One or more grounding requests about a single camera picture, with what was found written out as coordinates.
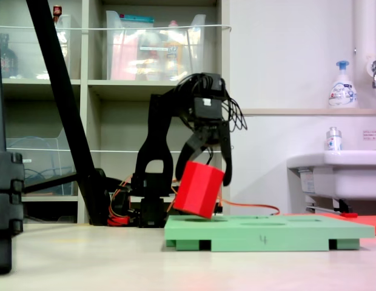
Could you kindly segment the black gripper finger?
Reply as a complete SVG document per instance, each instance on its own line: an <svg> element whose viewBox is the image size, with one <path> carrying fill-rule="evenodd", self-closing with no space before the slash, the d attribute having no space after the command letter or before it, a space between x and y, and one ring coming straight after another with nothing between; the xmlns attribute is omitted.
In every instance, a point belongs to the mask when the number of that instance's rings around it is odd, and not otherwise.
<svg viewBox="0 0 376 291"><path fill-rule="evenodd" d="M224 171L223 186L228 186L232 179L232 154L230 144L229 123L222 122L219 127L220 148L222 157L226 163Z"/></svg>
<svg viewBox="0 0 376 291"><path fill-rule="evenodd" d="M207 149L208 139L209 134L207 132L195 132L186 141L176 164L176 179L181 179L183 177L183 172L188 161L193 161L198 155Z"/></svg>

